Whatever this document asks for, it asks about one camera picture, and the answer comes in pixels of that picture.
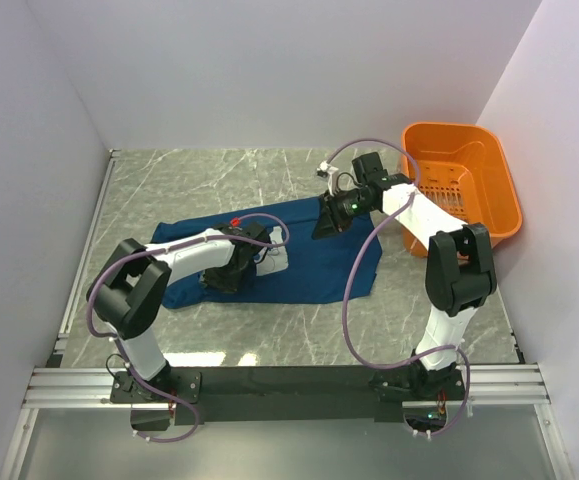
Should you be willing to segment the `blue t shirt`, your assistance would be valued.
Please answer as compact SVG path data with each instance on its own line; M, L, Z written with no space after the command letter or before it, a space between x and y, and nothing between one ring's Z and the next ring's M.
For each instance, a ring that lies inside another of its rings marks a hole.
M222 293L204 287L200 275L183 278L168 286L162 305L178 309L202 302L327 304L343 299L348 275L364 241L374 230L371 216L355 218L351 227L334 237L314 240L319 205L315 197L264 205L239 211L161 222L151 241L166 243L196 235L220 223L253 213L280 218L290 232L286 247L272 250L255 266L255 274L237 293Z

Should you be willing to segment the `orange plastic basket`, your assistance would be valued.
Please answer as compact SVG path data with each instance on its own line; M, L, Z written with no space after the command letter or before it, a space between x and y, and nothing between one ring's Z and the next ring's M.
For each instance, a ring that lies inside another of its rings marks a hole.
M401 144L420 168L419 190L454 217L484 224L491 244L515 235L523 217L502 145L469 124L418 122Z

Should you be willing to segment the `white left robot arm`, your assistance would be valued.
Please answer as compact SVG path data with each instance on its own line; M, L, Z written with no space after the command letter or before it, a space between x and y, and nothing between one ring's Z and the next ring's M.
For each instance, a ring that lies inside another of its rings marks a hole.
M115 342L129 364L135 392L145 401L158 401L176 389L152 329L167 288L198 274L204 289L239 293L255 274L258 254L270 246L268 229L257 222L222 223L163 244L124 240L87 292L90 334Z

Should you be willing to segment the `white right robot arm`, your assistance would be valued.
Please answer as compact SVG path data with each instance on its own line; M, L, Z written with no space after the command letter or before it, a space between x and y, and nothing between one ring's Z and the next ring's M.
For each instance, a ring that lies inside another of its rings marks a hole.
M327 189L318 198L312 237L336 236L355 218L379 211L404 226L426 249L429 319L411 358L393 370L404 381L399 391L429 399L450 384L467 326L496 290L490 235L483 224L467 224L445 212L408 176L389 174L378 153L361 155L352 166L355 186L350 190L339 188L343 173L330 162L317 167Z

